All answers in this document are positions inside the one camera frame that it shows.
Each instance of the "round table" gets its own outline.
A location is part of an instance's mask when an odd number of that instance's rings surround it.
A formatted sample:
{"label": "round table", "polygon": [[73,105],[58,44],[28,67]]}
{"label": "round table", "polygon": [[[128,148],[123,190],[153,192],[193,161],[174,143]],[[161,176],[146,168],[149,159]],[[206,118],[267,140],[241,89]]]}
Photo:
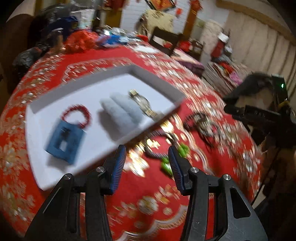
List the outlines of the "round table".
{"label": "round table", "polygon": [[[137,52],[135,47],[89,50],[84,53],[46,55],[18,84],[0,117],[0,208],[6,220],[23,236],[49,194],[34,180],[26,150],[26,105],[40,95],[85,74],[136,64],[168,81],[187,96],[177,113],[161,127],[190,147],[192,166],[210,175],[227,173],[251,201],[260,185],[261,152],[245,127],[223,111],[224,102],[188,69],[167,55]],[[182,121],[193,111],[206,113],[222,131],[214,149],[197,132],[187,132]],[[166,152],[164,138],[149,141],[156,152]],[[129,150],[119,188],[106,197],[114,240],[171,240],[180,238],[188,197],[181,196],[174,180],[160,169],[161,161],[143,152],[143,143]],[[207,237],[213,234],[213,196],[209,195]],[[83,229],[84,196],[81,195]]]}

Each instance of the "metal screw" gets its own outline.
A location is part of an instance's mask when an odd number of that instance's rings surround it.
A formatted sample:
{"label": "metal screw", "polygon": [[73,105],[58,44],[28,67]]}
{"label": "metal screw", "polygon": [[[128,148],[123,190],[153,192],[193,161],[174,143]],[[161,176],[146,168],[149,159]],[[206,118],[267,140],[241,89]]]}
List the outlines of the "metal screw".
{"label": "metal screw", "polygon": [[192,171],[193,173],[198,173],[199,169],[197,167],[192,167],[190,168],[190,171]]}
{"label": "metal screw", "polygon": [[224,178],[225,180],[229,181],[229,180],[231,179],[231,176],[228,175],[228,174],[224,174],[224,175],[223,175],[223,178]]}
{"label": "metal screw", "polygon": [[101,172],[105,171],[105,168],[104,168],[104,167],[97,167],[97,168],[96,168],[96,171],[97,171],[98,173],[101,173]]}
{"label": "metal screw", "polygon": [[65,175],[64,175],[64,179],[65,179],[65,180],[69,180],[69,179],[71,179],[71,174],[70,174],[70,173],[65,174]]}

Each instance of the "watch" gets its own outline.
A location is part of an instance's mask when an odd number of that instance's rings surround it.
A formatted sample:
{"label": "watch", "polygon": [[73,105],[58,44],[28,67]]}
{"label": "watch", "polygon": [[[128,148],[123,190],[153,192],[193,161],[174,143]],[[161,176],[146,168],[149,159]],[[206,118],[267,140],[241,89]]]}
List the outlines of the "watch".
{"label": "watch", "polygon": [[139,95],[135,89],[131,90],[129,95],[139,105],[141,111],[153,120],[160,119],[163,116],[153,111],[150,102],[144,96]]}

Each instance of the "chair back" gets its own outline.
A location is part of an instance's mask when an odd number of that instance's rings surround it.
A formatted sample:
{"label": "chair back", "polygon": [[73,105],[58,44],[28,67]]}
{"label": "chair back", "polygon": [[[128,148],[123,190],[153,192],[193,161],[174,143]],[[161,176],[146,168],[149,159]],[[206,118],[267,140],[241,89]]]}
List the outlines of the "chair back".
{"label": "chair back", "polygon": [[[179,40],[182,38],[182,34],[174,34],[165,30],[160,29],[159,27],[155,27],[154,31],[152,33],[152,36],[150,38],[150,45],[153,47],[159,49],[160,51],[164,52],[168,56],[171,56],[172,53],[174,52],[174,49],[176,48]],[[153,40],[154,37],[158,37],[160,39],[163,39],[165,41],[168,41],[172,44],[170,48],[165,48],[156,41]]]}

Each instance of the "beige curtain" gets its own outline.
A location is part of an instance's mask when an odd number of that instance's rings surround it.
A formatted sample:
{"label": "beige curtain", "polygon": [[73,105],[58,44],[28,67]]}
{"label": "beige curtain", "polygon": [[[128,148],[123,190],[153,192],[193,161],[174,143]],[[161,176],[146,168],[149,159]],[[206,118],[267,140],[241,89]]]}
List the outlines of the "beige curtain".
{"label": "beige curtain", "polygon": [[224,29],[230,30],[234,61],[253,71],[283,75],[296,109],[296,47],[276,30],[240,12],[230,11]]}

